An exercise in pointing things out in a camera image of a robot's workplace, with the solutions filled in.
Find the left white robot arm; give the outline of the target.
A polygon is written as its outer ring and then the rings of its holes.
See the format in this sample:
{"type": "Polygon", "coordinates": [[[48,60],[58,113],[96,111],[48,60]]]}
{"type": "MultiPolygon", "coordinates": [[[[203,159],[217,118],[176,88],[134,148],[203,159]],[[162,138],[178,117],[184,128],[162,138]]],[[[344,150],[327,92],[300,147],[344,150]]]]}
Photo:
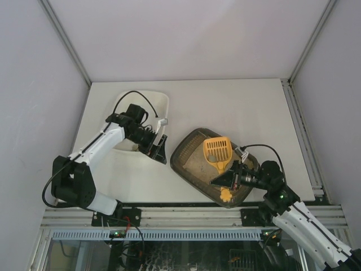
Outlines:
{"type": "Polygon", "coordinates": [[[143,121],[148,112],[130,104],[125,112],[113,112],[105,126],[88,144],[67,157],[58,156],[52,165],[52,176],[47,185],[51,195],[60,202],[56,208],[80,207],[113,218],[121,218],[122,203],[97,190],[92,170],[117,144],[124,140],[138,146],[140,153],[166,164],[166,135],[146,128],[143,121]]]}

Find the orange litter scoop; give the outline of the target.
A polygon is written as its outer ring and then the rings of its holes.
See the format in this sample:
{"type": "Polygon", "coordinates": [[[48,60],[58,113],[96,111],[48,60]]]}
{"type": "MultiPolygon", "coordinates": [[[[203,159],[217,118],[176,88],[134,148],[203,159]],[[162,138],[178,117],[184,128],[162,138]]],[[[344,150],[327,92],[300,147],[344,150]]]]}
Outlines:
{"type": "Polygon", "coordinates": [[[209,165],[217,170],[217,177],[223,174],[232,159],[232,145],[229,137],[213,137],[205,139],[202,143],[204,158],[209,165]],[[217,158],[215,163],[208,160],[208,156],[217,158]]]}

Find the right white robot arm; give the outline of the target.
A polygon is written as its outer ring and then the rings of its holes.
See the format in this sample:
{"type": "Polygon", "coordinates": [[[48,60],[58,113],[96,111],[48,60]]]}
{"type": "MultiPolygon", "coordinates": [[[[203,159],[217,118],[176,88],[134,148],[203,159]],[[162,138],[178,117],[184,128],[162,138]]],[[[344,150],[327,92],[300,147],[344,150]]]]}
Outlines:
{"type": "Polygon", "coordinates": [[[263,196],[272,223],[292,237],[323,270],[360,270],[360,249],[352,249],[333,235],[307,208],[299,196],[284,182],[275,161],[265,161],[251,170],[235,160],[212,163],[219,173],[211,184],[222,189],[235,185],[265,190],[263,196]]]}

